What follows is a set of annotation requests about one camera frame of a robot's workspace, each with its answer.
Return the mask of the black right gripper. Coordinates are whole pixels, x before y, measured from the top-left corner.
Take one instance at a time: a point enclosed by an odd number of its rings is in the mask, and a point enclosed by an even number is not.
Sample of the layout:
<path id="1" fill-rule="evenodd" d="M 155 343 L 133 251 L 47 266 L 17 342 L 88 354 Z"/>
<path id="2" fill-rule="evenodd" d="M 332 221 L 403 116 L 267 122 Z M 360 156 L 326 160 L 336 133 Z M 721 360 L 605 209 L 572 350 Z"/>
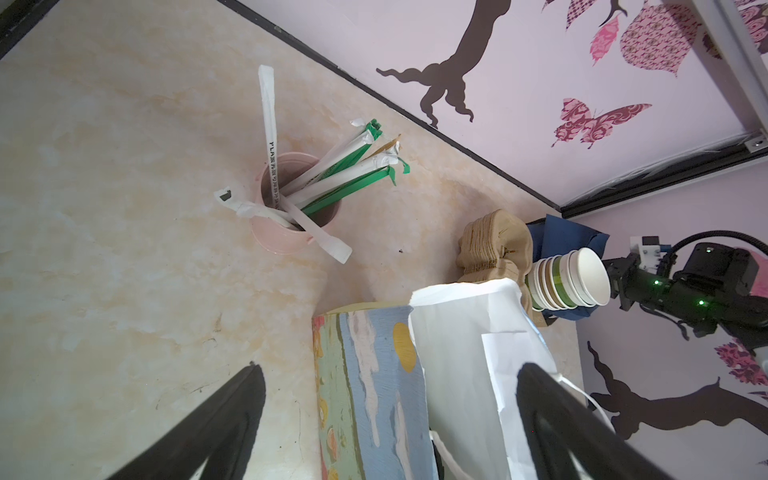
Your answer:
<path id="1" fill-rule="evenodd" d="M 762 298 L 751 294 L 759 266 L 749 251 L 698 243 L 672 276 L 646 271 L 640 263 L 637 253 L 603 262 L 611 296 L 622 310 L 638 305 L 698 338 L 719 329 L 737 339 L 762 337 Z"/>

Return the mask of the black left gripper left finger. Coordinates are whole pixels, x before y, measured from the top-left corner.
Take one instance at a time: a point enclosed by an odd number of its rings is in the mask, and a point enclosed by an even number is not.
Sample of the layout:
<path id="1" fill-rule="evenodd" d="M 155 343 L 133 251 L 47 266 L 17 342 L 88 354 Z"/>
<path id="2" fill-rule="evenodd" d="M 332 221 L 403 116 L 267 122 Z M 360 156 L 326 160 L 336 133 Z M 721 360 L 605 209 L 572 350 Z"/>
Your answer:
<path id="1" fill-rule="evenodd" d="M 242 479 L 266 402 L 259 365 L 249 364 L 113 479 Z"/>

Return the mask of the green white paper bag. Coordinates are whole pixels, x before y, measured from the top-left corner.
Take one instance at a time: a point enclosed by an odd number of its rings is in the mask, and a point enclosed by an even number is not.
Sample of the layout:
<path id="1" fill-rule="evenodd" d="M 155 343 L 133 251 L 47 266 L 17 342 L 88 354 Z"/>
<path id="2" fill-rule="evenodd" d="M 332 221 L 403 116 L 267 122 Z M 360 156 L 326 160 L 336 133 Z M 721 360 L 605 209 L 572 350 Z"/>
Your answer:
<path id="1" fill-rule="evenodd" d="M 434 285 L 406 304 L 313 319 L 325 479 L 532 479 L 516 399 L 527 363 L 562 376 L 509 279 Z"/>

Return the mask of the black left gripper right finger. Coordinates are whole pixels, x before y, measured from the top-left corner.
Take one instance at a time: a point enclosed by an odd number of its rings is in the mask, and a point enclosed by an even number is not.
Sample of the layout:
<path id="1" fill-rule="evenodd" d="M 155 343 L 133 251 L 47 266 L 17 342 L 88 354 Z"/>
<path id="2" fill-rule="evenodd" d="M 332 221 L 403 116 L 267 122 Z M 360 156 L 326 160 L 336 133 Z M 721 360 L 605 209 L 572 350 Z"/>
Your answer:
<path id="1" fill-rule="evenodd" d="M 518 374 L 517 403 L 539 479 L 667 479 L 534 363 Z"/>

